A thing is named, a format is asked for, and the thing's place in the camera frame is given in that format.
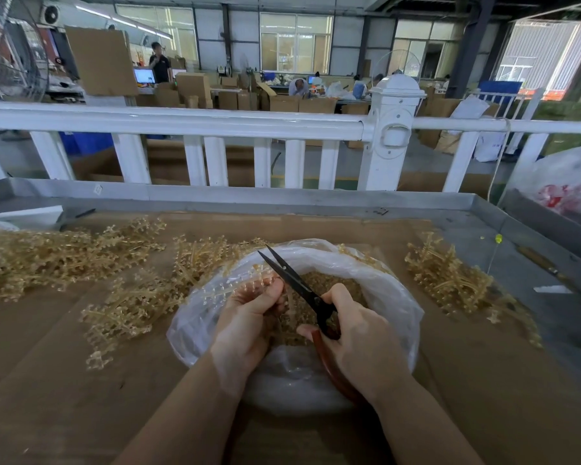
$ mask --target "industrial fan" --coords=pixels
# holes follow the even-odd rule
[[[43,39],[21,0],[0,0],[0,101],[41,101],[49,82]]]

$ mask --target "fluorescent light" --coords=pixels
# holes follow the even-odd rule
[[[90,13],[90,14],[93,14],[93,15],[101,16],[101,18],[111,19],[111,17],[108,16],[108,15],[105,15],[103,13],[99,13],[97,11],[89,10],[88,8],[84,8],[83,6],[76,5],[76,8],[79,9],[79,10],[81,10],[81,11],[85,11],[86,13]]]
[[[141,29],[141,30],[143,30],[143,31],[147,31],[148,33],[151,33],[151,34],[156,34],[156,32],[155,32],[155,31],[151,31],[150,29],[143,28],[142,26],[138,26],[138,29]]]
[[[128,23],[126,21],[123,21],[122,19],[118,19],[118,18],[112,18],[114,21],[118,22],[118,23],[123,23],[123,24],[127,24],[127,26],[131,26],[132,28],[136,28],[137,26],[135,24],[132,23]]]

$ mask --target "gray work surface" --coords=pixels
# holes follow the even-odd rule
[[[529,246],[549,258],[581,290],[581,258],[478,196],[462,193],[293,190],[153,186],[132,183],[5,179],[0,212],[62,204],[70,214],[98,211],[202,211],[348,216],[386,221],[432,220],[457,256],[479,266],[533,312],[546,349],[581,383],[581,294],[543,294],[534,287],[559,281],[519,254]],[[503,235],[496,246],[495,235]]]

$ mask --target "monitor screen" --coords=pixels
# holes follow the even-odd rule
[[[155,76],[153,75],[153,70],[146,68],[134,68],[136,74],[136,81],[138,83],[155,83]]]

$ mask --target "orange handle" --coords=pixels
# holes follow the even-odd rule
[[[314,330],[312,332],[312,341],[314,342],[314,347],[317,350],[318,357],[321,359],[321,362],[325,367],[325,372],[327,372],[327,376],[330,378],[334,387],[336,387],[344,397],[348,398],[356,406],[368,405],[369,403],[366,401],[364,396],[357,391],[338,368],[333,353],[323,341],[321,330]]]

